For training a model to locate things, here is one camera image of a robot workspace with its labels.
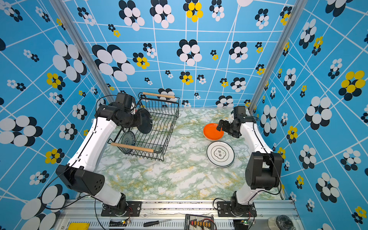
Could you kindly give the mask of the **black plate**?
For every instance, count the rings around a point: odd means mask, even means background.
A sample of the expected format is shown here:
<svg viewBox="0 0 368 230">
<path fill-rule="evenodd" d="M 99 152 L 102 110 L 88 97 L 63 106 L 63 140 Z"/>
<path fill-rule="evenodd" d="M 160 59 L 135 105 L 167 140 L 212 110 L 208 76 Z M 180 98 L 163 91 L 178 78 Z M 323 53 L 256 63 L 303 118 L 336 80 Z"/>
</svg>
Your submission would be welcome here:
<svg viewBox="0 0 368 230">
<path fill-rule="evenodd" d="M 149 111 L 145 108 L 140 108 L 137 114 L 140 116 L 140 125 L 137 126 L 138 130 L 143 134 L 150 133 L 153 127 L 153 120 Z"/>
</svg>

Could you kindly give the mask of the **orange plate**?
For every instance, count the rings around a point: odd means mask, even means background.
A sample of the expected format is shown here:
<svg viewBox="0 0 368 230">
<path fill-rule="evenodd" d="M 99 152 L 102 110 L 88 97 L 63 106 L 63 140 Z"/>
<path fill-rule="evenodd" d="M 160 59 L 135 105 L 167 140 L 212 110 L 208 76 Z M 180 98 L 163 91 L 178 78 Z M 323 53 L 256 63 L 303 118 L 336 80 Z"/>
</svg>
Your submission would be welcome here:
<svg viewBox="0 0 368 230">
<path fill-rule="evenodd" d="M 210 141 L 218 141 L 224 136 L 224 131 L 217 130 L 218 125 L 216 123 L 210 123 L 205 125 L 203 129 L 203 135 Z"/>
</svg>

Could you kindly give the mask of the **white plate green rim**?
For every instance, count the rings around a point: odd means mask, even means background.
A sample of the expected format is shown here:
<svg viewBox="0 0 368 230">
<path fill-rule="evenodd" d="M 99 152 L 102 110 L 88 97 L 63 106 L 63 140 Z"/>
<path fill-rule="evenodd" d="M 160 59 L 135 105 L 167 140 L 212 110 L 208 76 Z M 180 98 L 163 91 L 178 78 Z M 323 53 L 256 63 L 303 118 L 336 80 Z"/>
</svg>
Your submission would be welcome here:
<svg viewBox="0 0 368 230">
<path fill-rule="evenodd" d="M 233 148 L 223 141 L 215 141 L 207 147 L 207 158 L 218 168 L 230 167 L 235 159 Z"/>
</svg>

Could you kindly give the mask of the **black wire dish rack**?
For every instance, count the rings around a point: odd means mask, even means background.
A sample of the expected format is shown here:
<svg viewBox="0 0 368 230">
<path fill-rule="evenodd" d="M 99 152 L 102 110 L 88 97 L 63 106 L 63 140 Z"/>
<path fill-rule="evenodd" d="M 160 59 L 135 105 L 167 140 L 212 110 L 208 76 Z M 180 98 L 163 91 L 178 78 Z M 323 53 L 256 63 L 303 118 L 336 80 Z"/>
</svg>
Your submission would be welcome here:
<svg viewBox="0 0 368 230">
<path fill-rule="evenodd" d="M 160 89 L 157 94 L 142 92 L 139 93 L 136 112 L 140 108 L 147 109 L 152 117 L 151 132 L 143 134 L 137 127 L 121 127 L 115 137 L 108 141 L 108 144 L 117 147 L 125 155 L 164 161 L 173 128 L 179 118 L 179 98 L 170 89 Z M 134 146 L 119 143 L 120 138 L 128 131 L 135 134 Z"/>
</svg>

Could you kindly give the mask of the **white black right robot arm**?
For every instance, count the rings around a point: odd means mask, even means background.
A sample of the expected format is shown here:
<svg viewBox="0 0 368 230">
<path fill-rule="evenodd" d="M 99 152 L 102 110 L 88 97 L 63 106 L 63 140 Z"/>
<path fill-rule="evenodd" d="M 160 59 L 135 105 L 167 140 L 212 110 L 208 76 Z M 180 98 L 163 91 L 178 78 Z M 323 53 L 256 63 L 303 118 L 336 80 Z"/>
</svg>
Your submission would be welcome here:
<svg viewBox="0 0 368 230">
<path fill-rule="evenodd" d="M 274 153 L 262 138 L 255 117 L 247 115 L 245 106 L 236 106 L 233 120 L 220 120 L 217 130 L 234 138 L 243 137 L 251 155 L 245 170 L 246 183 L 231 197 L 231 213 L 235 217 L 251 214 L 256 217 L 254 200 L 262 192 L 269 193 L 280 184 L 282 157 Z"/>
</svg>

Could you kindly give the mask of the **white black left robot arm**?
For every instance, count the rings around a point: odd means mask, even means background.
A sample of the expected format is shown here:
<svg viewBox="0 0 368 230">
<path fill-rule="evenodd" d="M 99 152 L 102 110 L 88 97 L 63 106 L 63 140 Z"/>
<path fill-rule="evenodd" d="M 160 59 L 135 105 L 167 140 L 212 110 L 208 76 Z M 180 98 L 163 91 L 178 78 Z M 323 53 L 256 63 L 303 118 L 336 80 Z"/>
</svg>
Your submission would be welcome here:
<svg viewBox="0 0 368 230">
<path fill-rule="evenodd" d="M 124 93 L 118 93 L 114 102 L 99 106 L 92 127 L 77 152 L 66 165 L 56 169 L 57 176 L 68 189 L 91 195 L 101 201 L 109 213 L 118 216 L 127 210 L 126 196 L 108 185 L 105 177 L 95 170 L 117 126 L 130 128 L 142 124 L 135 107 L 135 98 Z"/>
</svg>

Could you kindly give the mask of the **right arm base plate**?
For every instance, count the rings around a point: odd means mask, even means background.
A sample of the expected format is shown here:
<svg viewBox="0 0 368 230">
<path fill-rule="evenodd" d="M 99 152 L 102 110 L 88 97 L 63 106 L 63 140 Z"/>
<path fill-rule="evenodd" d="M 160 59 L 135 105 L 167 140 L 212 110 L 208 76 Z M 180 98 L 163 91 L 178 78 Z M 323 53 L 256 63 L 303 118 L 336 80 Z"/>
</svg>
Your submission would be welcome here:
<svg viewBox="0 0 368 230">
<path fill-rule="evenodd" d="M 254 203 L 250 205 L 240 205 L 238 203 L 232 204 L 230 201 L 219 201 L 217 202 L 217 211 L 219 217 L 257 217 Z"/>
</svg>

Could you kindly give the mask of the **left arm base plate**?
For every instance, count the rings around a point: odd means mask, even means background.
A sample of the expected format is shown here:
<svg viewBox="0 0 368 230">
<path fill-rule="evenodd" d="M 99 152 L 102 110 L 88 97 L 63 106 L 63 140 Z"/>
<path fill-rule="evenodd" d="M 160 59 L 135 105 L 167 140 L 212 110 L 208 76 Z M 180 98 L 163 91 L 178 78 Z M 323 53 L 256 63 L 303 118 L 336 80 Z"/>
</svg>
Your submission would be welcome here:
<svg viewBox="0 0 368 230">
<path fill-rule="evenodd" d="M 102 217 L 139 217 L 141 211 L 141 201 L 124 201 L 117 206 L 110 206 L 103 203 Z"/>
</svg>

